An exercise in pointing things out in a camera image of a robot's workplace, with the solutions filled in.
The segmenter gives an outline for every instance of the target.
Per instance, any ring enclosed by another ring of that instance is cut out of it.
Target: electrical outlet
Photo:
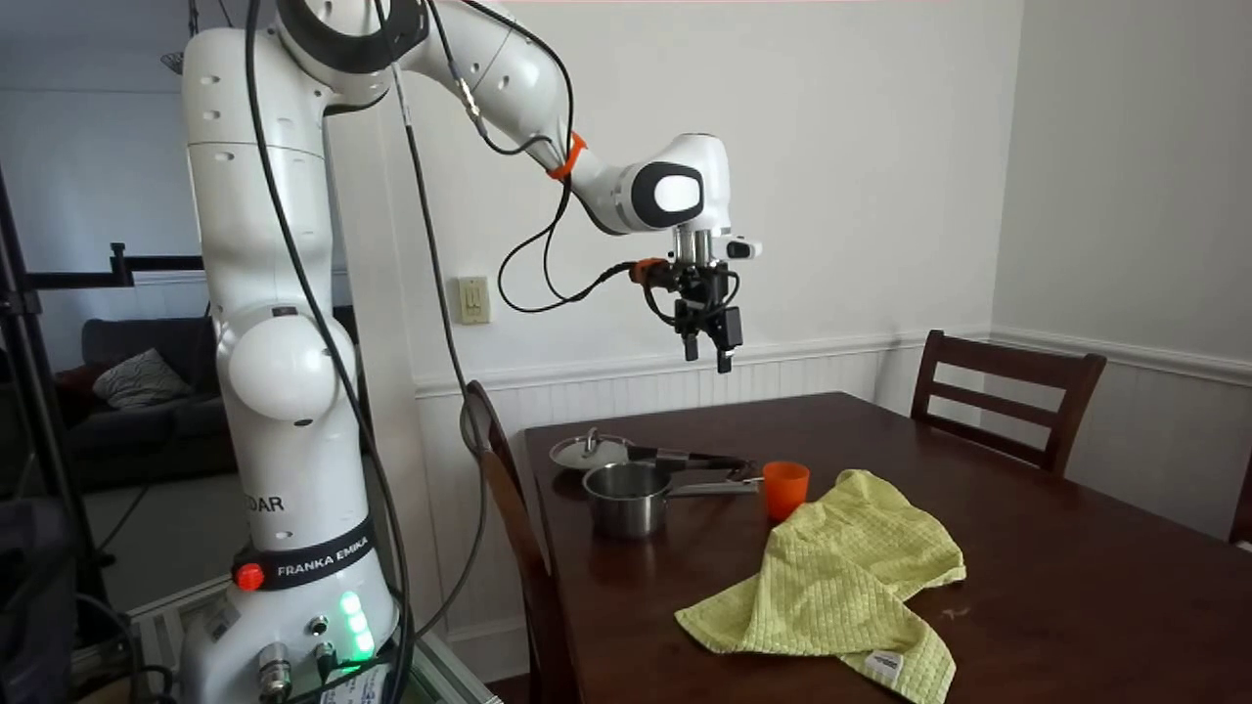
[[[456,320],[460,323],[488,323],[493,320],[493,297],[484,277],[456,277]]]

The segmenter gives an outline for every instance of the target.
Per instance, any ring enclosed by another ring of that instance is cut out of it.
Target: dark wood table
[[[526,432],[589,704],[891,700],[835,655],[706,653],[675,610],[754,576],[767,544],[760,498],[675,498],[657,538],[603,538],[581,474],[550,461],[551,441],[589,427]],[[917,595],[911,610],[959,660],[951,700],[1252,700],[1252,557],[1230,544],[851,395],[597,427],[676,454],[800,457],[818,470],[809,498],[861,465],[937,511],[964,544],[972,578]]]

